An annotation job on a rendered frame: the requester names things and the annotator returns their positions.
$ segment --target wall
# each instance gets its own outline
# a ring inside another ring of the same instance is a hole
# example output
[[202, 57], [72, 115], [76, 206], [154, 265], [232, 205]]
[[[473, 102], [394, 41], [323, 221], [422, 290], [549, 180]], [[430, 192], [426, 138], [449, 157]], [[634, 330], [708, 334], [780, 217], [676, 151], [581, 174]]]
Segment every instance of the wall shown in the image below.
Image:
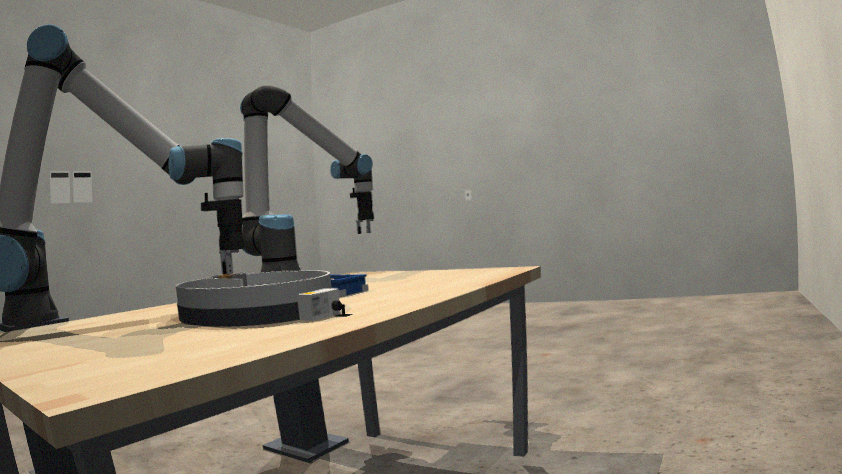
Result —
[[[179, 144], [242, 140], [242, 98], [269, 84], [310, 97], [306, 33], [195, 0], [14, 0], [0, 19], [0, 143], [8, 141], [26, 40], [55, 24], [88, 69]], [[293, 214], [302, 265], [316, 260], [309, 141], [270, 122], [272, 210]], [[93, 203], [50, 204], [49, 172], [91, 171]], [[209, 179], [180, 186], [75, 97], [59, 92], [33, 222], [46, 234], [50, 287], [78, 319], [175, 302], [175, 286], [220, 271]], [[259, 259], [235, 255], [238, 271]]]
[[798, 289], [842, 329], [842, 5], [766, 0], [786, 102]]
[[313, 32], [311, 63], [312, 113], [375, 162], [371, 234], [318, 201], [325, 269], [541, 265], [530, 301], [797, 288], [760, 0], [406, 0]]

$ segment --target workbench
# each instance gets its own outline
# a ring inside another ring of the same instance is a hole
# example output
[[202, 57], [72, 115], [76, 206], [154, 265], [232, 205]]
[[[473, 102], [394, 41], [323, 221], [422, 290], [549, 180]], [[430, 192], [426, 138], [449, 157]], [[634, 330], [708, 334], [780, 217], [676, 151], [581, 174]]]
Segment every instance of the workbench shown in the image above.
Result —
[[[169, 304], [5, 333], [0, 402], [23, 422], [37, 474], [115, 473], [114, 449], [270, 396], [281, 438], [264, 448], [312, 461], [348, 442], [326, 431], [320, 377], [358, 365], [366, 433], [378, 436], [372, 357], [509, 301], [513, 448], [524, 456], [525, 285], [541, 268], [361, 273], [369, 291], [323, 321], [193, 326]], [[0, 430], [0, 473], [17, 474], [4, 419]]]

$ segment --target wooden tabletop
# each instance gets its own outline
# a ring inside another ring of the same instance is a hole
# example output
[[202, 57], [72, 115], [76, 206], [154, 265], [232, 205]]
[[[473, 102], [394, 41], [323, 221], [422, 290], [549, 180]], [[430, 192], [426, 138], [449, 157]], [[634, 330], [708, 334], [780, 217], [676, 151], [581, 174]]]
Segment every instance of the wooden tabletop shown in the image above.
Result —
[[56, 448], [278, 380], [517, 289], [541, 267], [366, 273], [351, 316], [215, 328], [175, 304], [8, 332], [0, 402]]

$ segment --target floor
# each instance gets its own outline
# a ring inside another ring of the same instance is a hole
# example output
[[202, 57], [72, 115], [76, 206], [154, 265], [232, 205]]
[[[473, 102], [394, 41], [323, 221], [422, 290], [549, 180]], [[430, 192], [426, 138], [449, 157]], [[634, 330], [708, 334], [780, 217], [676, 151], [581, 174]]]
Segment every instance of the floor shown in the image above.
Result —
[[[797, 291], [527, 303], [529, 453], [512, 455], [508, 304], [321, 379], [308, 464], [264, 451], [271, 398], [113, 451], [120, 474], [842, 472], [842, 333]], [[6, 412], [18, 466], [32, 463]]]

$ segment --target black table frame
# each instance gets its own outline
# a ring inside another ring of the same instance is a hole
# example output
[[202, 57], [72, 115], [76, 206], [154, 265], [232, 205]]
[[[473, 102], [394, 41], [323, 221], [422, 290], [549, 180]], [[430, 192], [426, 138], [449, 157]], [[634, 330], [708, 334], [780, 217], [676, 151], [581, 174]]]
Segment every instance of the black table frame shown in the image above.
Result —
[[[478, 304], [440, 321], [353, 354], [334, 359], [317, 367], [243, 390], [242, 392], [228, 395], [212, 402], [165, 415], [155, 420], [80, 441], [63, 448], [54, 448], [24, 424], [24, 431], [29, 444], [29, 452], [32, 456], [35, 472], [37, 474], [116, 474], [114, 462], [111, 457], [112, 450], [187, 426], [270, 396], [275, 398], [281, 437], [288, 441], [288, 449], [282, 452], [282, 454], [306, 459], [315, 453], [315, 457], [318, 457], [325, 452], [347, 443], [347, 438], [329, 435], [324, 429], [324, 412], [322, 410], [321, 394], [318, 388], [319, 378], [351, 367], [352, 365], [359, 366], [366, 434], [372, 437], [378, 436], [380, 434], [380, 422], [377, 416], [377, 400], [374, 391], [374, 373], [371, 359], [456, 324], [506, 300], [510, 303], [511, 320], [513, 451], [515, 456], [525, 456], [528, 449], [526, 293], [525, 286], [521, 286], [504, 295]], [[297, 406], [299, 409], [293, 409], [292, 413], [290, 413], [289, 408], [290, 397], [298, 397]], [[305, 416], [310, 416], [313, 413], [320, 414], [320, 417], [316, 416], [314, 421], [302, 421], [305, 419]], [[302, 424], [290, 426], [290, 418], [297, 418], [298, 421], [302, 421]], [[306, 444], [295, 446], [296, 442]], [[280, 447], [281, 449], [279, 451], [283, 451], [282, 448], [284, 447], [280, 445], [280, 439], [264, 445], [265, 449], [275, 451], [270, 446]], [[3, 415], [3, 410], [0, 409], [0, 474], [18, 474], [18, 472], [8, 427], [5, 423], [5, 416]]]

